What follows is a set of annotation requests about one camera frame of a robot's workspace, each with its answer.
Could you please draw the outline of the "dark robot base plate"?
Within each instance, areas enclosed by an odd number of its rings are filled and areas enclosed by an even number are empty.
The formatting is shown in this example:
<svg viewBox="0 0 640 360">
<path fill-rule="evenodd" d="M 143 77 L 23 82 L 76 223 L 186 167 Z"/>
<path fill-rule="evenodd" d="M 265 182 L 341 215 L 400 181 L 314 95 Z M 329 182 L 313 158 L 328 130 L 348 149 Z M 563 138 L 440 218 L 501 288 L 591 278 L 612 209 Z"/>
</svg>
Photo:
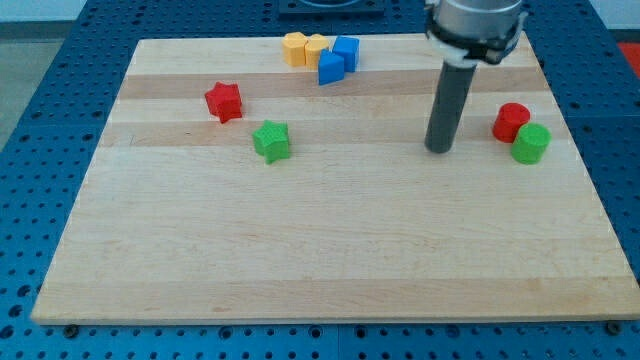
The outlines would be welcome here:
<svg viewBox="0 0 640 360">
<path fill-rule="evenodd" d="M 384 0 L 278 0 L 279 19 L 305 16 L 355 16 L 381 17 L 385 12 Z"/>
</svg>

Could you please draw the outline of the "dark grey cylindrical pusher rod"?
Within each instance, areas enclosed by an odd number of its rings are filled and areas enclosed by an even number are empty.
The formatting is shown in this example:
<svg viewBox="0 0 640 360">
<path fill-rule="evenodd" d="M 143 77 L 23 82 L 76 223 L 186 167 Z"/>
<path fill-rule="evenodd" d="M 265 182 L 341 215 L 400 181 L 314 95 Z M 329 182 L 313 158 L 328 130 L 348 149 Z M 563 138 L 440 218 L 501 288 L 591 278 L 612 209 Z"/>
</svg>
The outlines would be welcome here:
<svg viewBox="0 0 640 360">
<path fill-rule="evenodd" d="M 430 152 L 451 150 L 475 71 L 476 66 L 443 63 L 424 140 Z"/>
</svg>

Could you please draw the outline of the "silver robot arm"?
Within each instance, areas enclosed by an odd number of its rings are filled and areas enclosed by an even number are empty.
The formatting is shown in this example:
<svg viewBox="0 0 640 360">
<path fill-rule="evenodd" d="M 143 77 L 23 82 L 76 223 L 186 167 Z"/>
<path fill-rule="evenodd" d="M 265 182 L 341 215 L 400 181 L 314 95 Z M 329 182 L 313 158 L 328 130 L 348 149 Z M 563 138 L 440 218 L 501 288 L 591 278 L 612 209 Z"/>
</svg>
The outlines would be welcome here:
<svg viewBox="0 0 640 360">
<path fill-rule="evenodd" d="M 515 49 L 528 13 L 522 0 L 430 0 L 425 35 L 443 56 L 425 134 L 436 154 L 451 150 L 476 67 L 500 64 Z"/>
</svg>

